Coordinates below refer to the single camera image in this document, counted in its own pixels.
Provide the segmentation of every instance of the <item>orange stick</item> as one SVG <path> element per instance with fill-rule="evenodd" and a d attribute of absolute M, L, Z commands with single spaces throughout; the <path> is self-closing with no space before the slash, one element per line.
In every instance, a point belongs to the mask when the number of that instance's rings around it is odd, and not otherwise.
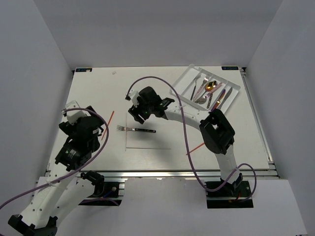
<path fill-rule="evenodd" d="M 193 151 L 197 150 L 198 148 L 200 148 L 202 145 L 204 145 L 205 143 L 200 144 L 199 146 L 195 147 L 193 150 L 191 150 L 189 153 L 192 153 Z"/>
<path fill-rule="evenodd" d="M 112 115 L 111 115 L 111 116 L 110 116 L 110 118 L 109 118 L 109 121 L 108 121 L 108 126 L 109 126 L 109 124 L 110 124 L 110 121 L 111 121 L 111 120 L 112 120 L 112 118 L 113 118 L 113 115 L 114 115 L 114 111 L 112 112 Z M 103 133 L 103 136 L 102 136 L 102 139 L 101 139 L 101 140 L 103 140 L 103 138 L 104 138 L 104 136 L 105 136 L 106 132 L 107 132 L 107 128 L 105 128 L 105 130 L 104 130 L 104 133 Z"/>

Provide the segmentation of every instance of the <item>silver fork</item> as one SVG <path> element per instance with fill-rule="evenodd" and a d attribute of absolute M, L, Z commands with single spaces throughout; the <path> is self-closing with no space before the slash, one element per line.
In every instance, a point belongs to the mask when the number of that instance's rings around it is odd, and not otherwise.
<path fill-rule="evenodd" d="M 202 81 L 202 84 L 200 86 L 200 88 L 198 89 L 197 93 L 195 94 L 195 96 L 193 97 L 193 100 L 195 100 L 195 98 L 199 95 L 200 91 L 203 89 L 203 87 L 206 85 L 206 83 L 209 81 L 210 75 L 206 75 L 205 78 Z"/>
<path fill-rule="evenodd" d="M 152 129 L 139 129 L 139 128 L 129 128 L 129 127 L 124 127 L 121 125 L 117 125 L 117 130 L 118 131 L 138 131 L 138 132 L 148 132 L 148 133 L 156 133 L 156 130 Z"/>

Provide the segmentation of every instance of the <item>orange wire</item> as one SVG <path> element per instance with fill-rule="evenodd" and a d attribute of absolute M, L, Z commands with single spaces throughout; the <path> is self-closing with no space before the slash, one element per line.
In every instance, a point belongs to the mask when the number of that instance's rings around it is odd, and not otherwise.
<path fill-rule="evenodd" d="M 235 201 L 237 201 L 240 197 L 241 197 L 241 192 L 239 192 L 239 194 L 238 194 L 238 196 L 237 196 L 237 198 L 236 198 L 235 200 L 229 200 L 229 202 L 230 202 L 230 203 L 231 203 L 231 202 L 235 202 Z"/>
<path fill-rule="evenodd" d="M 192 153 L 193 151 L 197 150 L 198 148 L 200 148 L 202 145 L 204 145 L 205 143 L 200 144 L 199 146 L 195 147 L 193 150 L 191 150 L 189 153 Z"/>
<path fill-rule="evenodd" d="M 114 112 L 115 112 L 115 111 L 113 111 L 113 112 L 112 112 L 112 115 L 111 115 L 111 116 L 110 116 L 110 118 L 109 118 L 109 121 L 108 121 L 108 124 L 107 124 L 108 126 L 109 126 L 109 124 L 110 124 L 110 121 L 111 121 L 111 120 L 112 120 L 112 118 L 113 118 Z M 104 138 L 104 136 L 105 136 L 106 132 L 107 132 L 107 129 L 105 128 L 105 130 L 104 130 L 104 133 L 103 133 L 103 136 L 102 136 L 102 139 L 101 139 L 101 140 L 103 140 L 103 138 Z"/>

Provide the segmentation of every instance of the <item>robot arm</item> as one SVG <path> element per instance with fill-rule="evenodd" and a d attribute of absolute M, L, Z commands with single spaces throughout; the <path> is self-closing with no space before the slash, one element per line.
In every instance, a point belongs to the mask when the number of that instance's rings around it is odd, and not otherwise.
<path fill-rule="evenodd" d="M 76 107 L 79 105 L 72 101 L 65 108 Z M 92 114 L 87 116 L 82 111 L 67 112 L 65 116 L 68 121 L 59 124 L 59 128 L 68 138 L 47 177 L 49 186 L 41 189 L 20 215 L 12 215 L 8 221 L 10 226 L 25 236 L 54 236 L 59 224 L 79 203 L 103 188 L 104 177 L 92 171 L 82 174 L 76 186 L 63 196 L 75 175 L 51 183 L 83 166 L 92 157 L 92 152 L 100 147 L 98 136 L 99 130 L 103 131 L 103 122 L 98 117 Z"/>
<path fill-rule="evenodd" d="M 133 106 L 128 112 L 135 121 L 141 124 L 151 114 L 158 118 L 183 122 L 181 109 L 175 100 L 171 98 L 161 99 L 151 87 L 146 87 L 140 92 L 131 91 L 126 99 L 133 102 Z M 206 147 L 216 155 L 221 171 L 221 180 L 226 180 L 230 173 L 237 168 L 233 152 L 234 129 L 218 109 L 207 112 L 185 106 L 183 110 L 186 124 L 200 130 Z M 234 192 L 242 179 L 242 174 L 237 170 L 225 187 Z"/>

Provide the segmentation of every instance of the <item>cable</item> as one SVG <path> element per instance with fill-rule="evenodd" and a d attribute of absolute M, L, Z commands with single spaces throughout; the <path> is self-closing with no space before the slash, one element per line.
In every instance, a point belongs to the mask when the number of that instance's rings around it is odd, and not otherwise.
<path fill-rule="evenodd" d="M 73 172 L 70 172 L 69 174 L 67 174 L 67 175 L 65 175 L 65 176 L 62 176 L 62 177 L 60 177 L 60 178 L 57 178 L 57 179 L 51 181 L 51 183 L 56 183 L 56 182 L 61 181 L 61 180 L 65 179 L 65 178 L 68 178 L 69 176 L 72 176 L 72 175 L 78 173 L 78 172 L 79 172 L 80 170 L 82 170 L 84 167 L 86 167 L 87 165 L 89 165 L 92 161 L 95 160 L 95 158 L 97 158 L 97 156 L 98 156 L 98 155 L 100 154 L 100 152 L 104 149 L 104 147 L 105 147 L 105 145 L 107 144 L 107 141 L 108 141 L 109 128 L 108 128 L 107 122 L 103 119 L 103 117 L 101 117 L 101 116 L 100 116 L 99 114 L 97 114 L 96 112 L 93 112 L 93 111 L 91 111 L 91 110 L 89 110 L 89 109 L 86 109 L 86 108 L 79 108 L 79 107 L 78 107 L 78 108 L 71 108 L 71 109 L 66 109 L 66 110 L 64 110 L 64 112 L 70 112 L 70 111 L 86 111 L 86 112 L 89 112 L 89 113 L 91 113 L 91 114 L 97 116 L 98 118 L 100 118 L 100 119 L 102 120 L 102 122 L 105 124 L 106 129 L 107 129 L 106 139 L 105 139 L 103 145 L 102 145 L 102 146 L 100 147 L 100 149 L 98 150 L 98 152 L 97 152 L 89 161 L 87 161 L 83 166 L 81 166 L 80 168 L 78 168 L 77 170 L 75 170 L 75 171 L 73 171 Z M 38 190 L 38 189 L 45 188 L 45 187 L 47 187 L 47 186 L 49 186 L 49 184 L 47 184 L 47 183 L 46 183 L 46 184 L 43 184 L 43 185 L 41 185 L 41 186 L 38 186 L 38 187 L 33 188 L 33 189 L 31 189 L 31 190 L 28 190 L 28 191 L 26 191 L 26 192 L 24 192 L 24 193 L 21 193 L 21 194 L 15 196 L 15 197 L 9 199 L 8 201 L 6 201 L 5 203 L 3 203 L 3 204 L 0 206 L 0 210 L 1 210 L 5 205 L 9 204 L 10 202 L 12 202 L 12 201 L 14 201 L 14 200 L 16 200 L 16 199 L 18 199 L 18 198 L 20 198 L 20 197 L 26 195 L 26 194 L 32 193 L 32 192 L 34 192 L 34 191 L 36 191 L 36 190 Z"/>
<path fill-rule="evenodd" d="M 162 82 L 166 83 L 166 84 L 174 91 L 174 93 L 176 94 L 176 97 L 177 97 L 178 102 L 179 102 L 179 106 L 180 106 L 180 108 L 181 108 L 181 113 L 182 113 L 183 129 L 184 129 L 184 139 L 185 139 L 186 151 L 187 151 L 187 154 L 188 154 L 188 160 L 189 160 L 189 163 L 190 163 L 190 166 L 191 166 L 191 170 L 192 170 L 193 174 L 195 175 L 195 177 L 196 177 L 197 181 L 199 182 L 199 184 L 200 184 L 206 191 L 208 191 L 208 192 L 216 192 L 216 191 L 220 190 L 220 189 L 228 182 L 228 180 L 232 177 L 232 175 L 233 175 L 241 166 L 248 166 L 248 167 L 250 167 L 251 170 L 253 171 L 253 173 L 254 173 L 254 178 L 255 178 L 255 184 L 254 184 L 254 189 L 252 190 L 252 193 L 251 193 L 247 198 L 245 198 L 243 201 L 249 199 L 249 198 L 254 194 L 254 192 L 255 192 L 255 190 L 256 190 L 257 176 L 256 176 L 256 173 L 255 173 L 255 170 L 253 169 L 253 167 L 252 167 L 251 165 L 247 164 L 247 163 L 242 163 L 242 164 L 240 164 L 236 169 L 234 169 L 234 170 L 231 172 L 231 174 L 226 178 L 226 180 L 225 180 L 219 187 L 217 187 L 217 188 L 215 188 L 215 189 L 207 188 L 207 187 L 202 183 L 201 179 L 199 178 L 199 176 L 198 176 L 198 174 L 197 174 L 197 171 L 196 171 L 195 167 L 193 166 L 193 163 L 192 163 L 192 160 L 191 160 L 191 156 L 190 156 L 190 152 L 189 152 L 189 145 L 188 145 L 187 131 L 186 131 L 186 121 L 185 121 L 185 116 L 184 116 L 184 110 L 183 110 L 183 106 L 182 106 L 182 101 L 181 101 L 181 99 L 180 99 L 180 97 L 179 97 L 179 94 L 176 92 L 176 90 L 173 88 L 173 86 L 172 86 L 170 83 L 168 83 L 166 80 L 161 79 L 161 78 L 156 77 L 156 76 L 145 76 L 145 77 L 142 77 L 142 78 L 140 78 L 140 79 L 137 79 L 136 81 L 134 81 L 134 82 L 131 84 L 130 88 L 128 89 L 128 92 L 127 92 L 126 96 L 129 95 L 130 90 L 132 89 L 132 87 L 133 87 L 137 82 L 139 82 L 139 81 L 141 81 L 141 80 L 144 80 L 144 79 L 147 79 L 147 78 L 153 78 L 153 79 L 161 80 Z"/>
<path fill-rule="evenodd" d="M 108 193 L 106 193 L 104 196 L 103 196 L 103 198 L 106 198 L 109 194 L 111 194 L 112 193 L 112 190 L 110 190 Z"/>
<path fill-rule="evenodd" d="M 110 121 L 111 121 L 112 118 L 113 118 L 114 112 L 115 112 L 115 111 L 113 111 L 112 114 L 110 115 L 110 118 L 109 118 L 109 120 L 108 120 L 108 126 L 109 126 L 109 124 L 110 124 Z M 106 131 L 107 131 L 107 129 L 104 130 L 104 133 L 103 133 L 103 136 L 102 136 L 101 141 L 103 141 L 103 138 L 104 138 L 104 136 L 105 136 L 105 134 L 106 134 Z"/>
<path fill-rule="evenodd" d="M 119 204 L 118 204 L 116 201 L 114 201 L 113 199 L 110 199 L 110 198 L 104 198 L 104 199 L 103 199 L 103 201 L 110 201 L 110 202 L 112 202 L 113 204 L 115 204 L 116 206 L 118 206 L 118 207 L 119 207 Z"/>
<path fill-rule="evenodd" d="M 237 201 L 240 197 L 241 197 L 241 191 L 238 193 L 236 199 L 229 200 L 229 203 L 233 203 L 233 202 Z"/>

